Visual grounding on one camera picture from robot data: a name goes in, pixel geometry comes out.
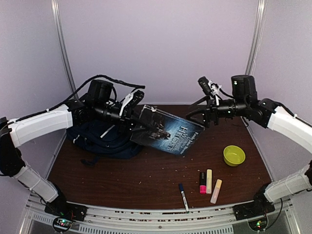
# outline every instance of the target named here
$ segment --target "navy blue backpack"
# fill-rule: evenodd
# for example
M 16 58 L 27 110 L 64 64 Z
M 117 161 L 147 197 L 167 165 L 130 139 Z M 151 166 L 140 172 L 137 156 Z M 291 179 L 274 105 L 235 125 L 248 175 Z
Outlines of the navy blue backpack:
M 129 159 L 137 155 L 143 148 L 130 141 L 131 133 L 118 131 L 118 126 L 93 120 L 67 129 L 67 138 L 75 145 L 95 153 L 93 161 L 81 162 L 94 165 L 101 157 Z

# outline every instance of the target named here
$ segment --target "dark brown wooden tabletop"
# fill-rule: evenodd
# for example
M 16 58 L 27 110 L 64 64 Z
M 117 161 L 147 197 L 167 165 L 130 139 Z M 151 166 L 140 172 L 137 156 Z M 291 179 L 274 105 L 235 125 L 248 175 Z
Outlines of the dark brown wooden tabletop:
M 188 106 L 158 106 L 180 117 Z M 223 160 L 228 145 L 241 147 L 246 160 L 230 167 Z M 56 159 L 49 180 L 56 183 L 71 202 L 130 209 L 184 208 L 179 183 L 183 183 L 189 207 L 199 208 L 232 204 L 253 199 L 265 183 L 271 181 L 262 158 L 240 118 L 220 119 L 218 126 L 206 129 L 185 157 L 145 147 L 132 159 L 101 158 L 94 167 L 80 160 L 92 160 L 86 152 L 66 140 Z M 211 195 L 199 193 L 199 172 L 213 170 L 213 188 L 217 179 L 222 186 L 216 204 Z

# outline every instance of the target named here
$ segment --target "robotic arm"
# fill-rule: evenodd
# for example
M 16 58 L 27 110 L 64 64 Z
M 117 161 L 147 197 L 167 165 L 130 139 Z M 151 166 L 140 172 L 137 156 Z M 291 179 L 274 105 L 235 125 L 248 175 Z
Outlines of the robotic arm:
M 30 117 L 0 119 L 0 171 L 2 176 L 17 179 L 26 188 L 38 194 L 46 203 L 45 211 L 61 216 L 67 220 L 84 220 L 86 207 L 67 203 L 66 197 L 57 187 L 42 178 L 21 158 L 18 147 L 22 144 L 47 133 L 67 129 L 94 119 L 120 125 L 121 131 L 129 131 L 133 125 L 142 126 L 135 117 L 133 108 L 143 99 L 144 93 L 138 88 L 145 86 L 131 85 L 135 89 L 125 97 L 124 101 L 111 102 L 113 84 L 95 79 L 91 82 L 88 92 L 79 100 L 63 102 L 53 109 L 34 114 Z
M 258 100 L 252 76 L 232 77 L 233 96 L 225 94 L 220 86 L 205 77 L 200 78 L 198 83 L 206 96 L 194 104 L 206 101 L 206 105 L 189 113 L 187 119 L 209 127 L 210 121 L 217 125 L 220 117 L 243 117 L 287 136 L 312 153 L 312 126 L 280 102 L 268 98 Z M 221 100 L 219 91 L 231 99 Z M 234 206 L 236 219 L 263 215 L 265 211 L 272 212 L 274 211 L 272 202 L 310 189 L 312 189 L 312 161 L 300 171 L 264 185 L 255 194 L 253 202 Z

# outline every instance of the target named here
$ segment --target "book cover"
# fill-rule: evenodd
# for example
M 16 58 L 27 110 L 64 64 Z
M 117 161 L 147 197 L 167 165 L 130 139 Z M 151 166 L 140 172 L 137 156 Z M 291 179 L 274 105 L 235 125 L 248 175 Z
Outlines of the book cover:
M 143 107 L 140 120 L 152 128 L 133 133 L 131 141 L 175 155 L 184 155 L 205 130 L 199 124 L 148 105 Z

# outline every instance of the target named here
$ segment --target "bowl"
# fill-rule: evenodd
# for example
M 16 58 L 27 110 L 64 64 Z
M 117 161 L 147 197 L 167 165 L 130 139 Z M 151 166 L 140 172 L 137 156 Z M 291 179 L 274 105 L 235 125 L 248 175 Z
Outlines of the bowl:
M 223 150 L 223 158 L 226 164 L 236 167 L 245 161 L 245 152 L 235 145 L 229 145 Z

